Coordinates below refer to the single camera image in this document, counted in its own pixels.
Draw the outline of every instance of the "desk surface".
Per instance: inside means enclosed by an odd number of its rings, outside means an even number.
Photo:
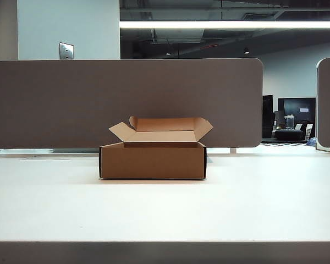
[[[0,154],[0,241],[330,241],[330,153],[210,149],[204,181],[102,181],[96,154]]]

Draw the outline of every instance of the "box flap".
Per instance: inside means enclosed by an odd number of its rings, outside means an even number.
[[[213,126],[203,118],[130,117],[136,130],[121,122],[109,130],[123,142],[197,142]]]
[[[130,138],[132,135],[136,134],[136,131],[130,128],[125,123],[121,122],[117,125],[112,126],[109,130],[115,134],[119,139],[123,142],[127,142],[127,139]]]
[[[137,132],[193,131],[195,118],[137,118],[130,117],[130,124]]]
[[[194,119],[194,135],[197,141],[199,141],[212,129],[213,126],[204,118],[197,117]]]

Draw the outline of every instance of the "fluorescent light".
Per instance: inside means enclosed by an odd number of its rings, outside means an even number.
[[[330,21],[120,21],[122,29],[330,29]]]

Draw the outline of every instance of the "wall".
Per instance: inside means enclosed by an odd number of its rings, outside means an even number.
[[[264,64],[263,94],[280,97],[315,97],[316,64],[330,57],[330,43],[258,56]]]
[[[17,2],[0,0],[0,61],[17,58]]]
[[[59,59],[59,42],[75,59],[120,58],[118,0],[17,0],[17,10],[19,59]]]

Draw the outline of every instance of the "open cardboard box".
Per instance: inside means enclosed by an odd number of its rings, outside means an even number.
[[[130,117],[109,130],[122,140],[100,147],[102,179],[205,179],[206,147],[198,142],[213,126],[195,118]]]

